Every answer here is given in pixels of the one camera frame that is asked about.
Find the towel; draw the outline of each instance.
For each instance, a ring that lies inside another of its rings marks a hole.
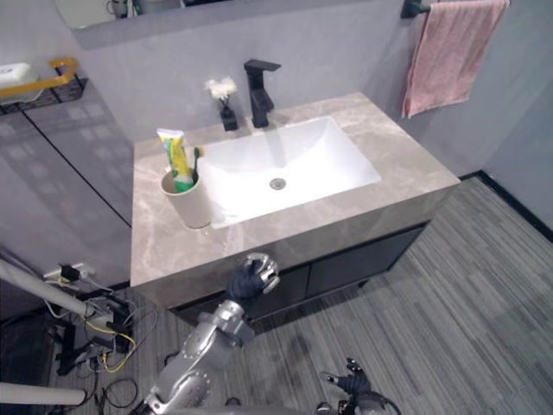
[[[508,6],[509,0],[430,6],[407,75],[404,117],[468,99],[493,31]]]

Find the black faucet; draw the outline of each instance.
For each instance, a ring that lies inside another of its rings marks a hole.
[[[256,128],[263,128],[269,125],[267,112],[275,108],[269,94],[265,91],[263,83],[263,71],[276,71],[280,65],[277,63],[258,61],[250,59],[244,64],[244,69],[248,74],[248,87],[250,88],[251,122]]]

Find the small flower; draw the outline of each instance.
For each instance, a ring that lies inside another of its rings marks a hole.
[[[221,102],[228,102],[230,95],[235,93],[238,87],[236,86],[236,82],[227,76],[221,82],[209,80],[206,82],[206,89],[211,92],[211,96],[215,99],[219,99]]]

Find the faucet handle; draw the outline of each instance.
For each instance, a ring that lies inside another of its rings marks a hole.
[[[263,71],[275,72],[280,67],[277,63],[250,59],[244,64],[247,73],[262,73]]]

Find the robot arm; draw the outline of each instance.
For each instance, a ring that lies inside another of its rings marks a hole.
[[[200,314],[199,324],[181,352],[163,369],[135,413],[161,415],[199,406],[209,393],[213,376],[224,370],[232,351],[254,338],[243,320],[245,312],[279,281],[277,264],[268,255],[249,254],[228,284],[227,299],[213,314]]]

